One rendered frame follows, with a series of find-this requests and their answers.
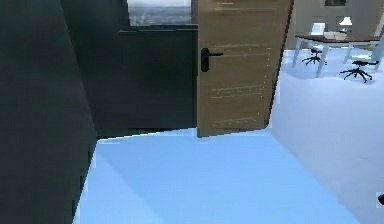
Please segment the dark table with white legs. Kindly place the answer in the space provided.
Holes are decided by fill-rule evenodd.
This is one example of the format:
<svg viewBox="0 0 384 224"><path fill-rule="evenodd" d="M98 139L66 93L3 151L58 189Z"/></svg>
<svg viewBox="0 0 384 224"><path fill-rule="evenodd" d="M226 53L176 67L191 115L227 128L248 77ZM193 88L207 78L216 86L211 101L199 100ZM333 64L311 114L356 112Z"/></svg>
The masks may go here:
<svg viewBox="0 0 384 224"><path fill-rule="evenodd" d="M335 47L343 47L347 46L347 52L343 59L343 62L346 63L348 60L372 60L372 61L379 61L379 64L381 63L382 58L384 57L384 36L382 37L357 37L348 35L345 40L338 41L338 40L329 40L326 39L323 36L316 36L316 35L296 35L296 48L294 52L294 57L292 61L292 67L296 66L297 58L301 50L301 45L303 42L309 43L312 47L320 47L322 48L323 52L319 55L321 58L321 61L318 62L318 68L316 71L316 78L318 78L321 74L321 71L323 67L326 65L326 56L329 52L330 48ZM372 54L368 56L367 58L358 57L358 56L352 56L351 51L354 46L367 46L367 45L374 45L374 49L372 50Z"/></svg>

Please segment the window with grey view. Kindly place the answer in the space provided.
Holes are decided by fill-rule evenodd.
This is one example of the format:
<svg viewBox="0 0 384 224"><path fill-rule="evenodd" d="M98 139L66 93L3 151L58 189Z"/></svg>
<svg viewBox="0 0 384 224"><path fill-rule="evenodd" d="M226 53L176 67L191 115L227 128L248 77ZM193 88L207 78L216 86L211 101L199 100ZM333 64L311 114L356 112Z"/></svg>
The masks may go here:
<svg viewBox="0 0 384 224"><path fill-rule="evenodd" d="M126 0L131 26L190 25L192 0Z"/></svg>

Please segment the white table lamp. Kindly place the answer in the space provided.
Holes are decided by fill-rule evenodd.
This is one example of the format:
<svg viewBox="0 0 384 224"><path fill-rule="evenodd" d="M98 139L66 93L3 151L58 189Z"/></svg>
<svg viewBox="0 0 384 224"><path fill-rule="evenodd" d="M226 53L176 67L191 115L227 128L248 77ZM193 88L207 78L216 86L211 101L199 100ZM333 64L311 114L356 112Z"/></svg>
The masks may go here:
<svg viewBox="0 0 384 224"><path fill-rule="evenodd" d="M350 16L346 16L339 22L339 31L342 33L348 33L352 28L352 20Z"/></svg>

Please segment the brown wooden room door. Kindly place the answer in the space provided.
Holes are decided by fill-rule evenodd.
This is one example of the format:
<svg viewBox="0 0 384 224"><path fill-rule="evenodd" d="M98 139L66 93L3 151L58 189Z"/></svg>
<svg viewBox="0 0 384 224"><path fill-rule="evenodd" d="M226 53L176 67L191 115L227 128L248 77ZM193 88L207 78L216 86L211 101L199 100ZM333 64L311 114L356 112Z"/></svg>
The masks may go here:
<svg viewBox="0 0 384 224"><path fill-rule="evenodd" d="M197 136L268 126L295 0L198 0ZM210 69L200 69L200 51Z"/></svg>

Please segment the white box on table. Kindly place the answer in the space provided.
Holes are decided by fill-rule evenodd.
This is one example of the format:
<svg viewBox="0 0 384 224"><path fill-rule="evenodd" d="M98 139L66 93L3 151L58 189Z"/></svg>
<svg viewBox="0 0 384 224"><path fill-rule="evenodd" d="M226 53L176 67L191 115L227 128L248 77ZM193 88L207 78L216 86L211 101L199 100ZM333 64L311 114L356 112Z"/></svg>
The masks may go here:
<svg viewBox="0 0 384 224"><path fill-rule="evenodd" d="M325 23L314 23L311 29L311 35L321 36L324 34Z"/></svg>

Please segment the black swivel office chair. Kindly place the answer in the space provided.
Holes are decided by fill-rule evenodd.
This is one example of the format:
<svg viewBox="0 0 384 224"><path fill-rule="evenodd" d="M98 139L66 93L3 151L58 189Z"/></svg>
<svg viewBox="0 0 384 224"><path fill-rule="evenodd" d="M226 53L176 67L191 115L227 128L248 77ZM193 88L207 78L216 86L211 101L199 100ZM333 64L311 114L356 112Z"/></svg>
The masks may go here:
<svg viewBox="0 0 384 224"><path fill-rule="evenodd" d="M311 52L311 56L303 59L303 61L306 62L306 65L308 65L309 63L316 64L317 62L321 61L321 58L319 57L319 55L323 52L322 48L311 47L310 52Z"/></svg>
<svg viewBox="0 0 384 224"><path fill-rule="evenodd" d="M356 65L356 68L350 69L350 70L344 70L341 71L341 74L346 73L345 78L353 75L354 77L357 77L360 75L364 82L367 82L367 77L372 78L371 75L366 73L364 70L362 70L362 67L366 65L373 65L376 66L379 64L379 61L372 61L372 60L355 60L352 62L353 65Z"/></svg>

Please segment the pale open book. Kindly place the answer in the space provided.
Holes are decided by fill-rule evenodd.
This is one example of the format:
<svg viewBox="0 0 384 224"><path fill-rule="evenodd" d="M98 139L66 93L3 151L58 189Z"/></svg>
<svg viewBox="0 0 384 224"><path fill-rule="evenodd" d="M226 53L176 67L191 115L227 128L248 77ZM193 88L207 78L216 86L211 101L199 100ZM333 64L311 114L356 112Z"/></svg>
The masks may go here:
<svg viewBox="0 0 384 224"><path fill-rule="evenodd" d="M334 31L324 32L323 35L324 35L324 37L325 37L326 39L329 39L329 40L338 40L338 41L345 40L346 37L347 37L347 34L346 34L346 33L343 33L343 32L334 32Z"/></svg>

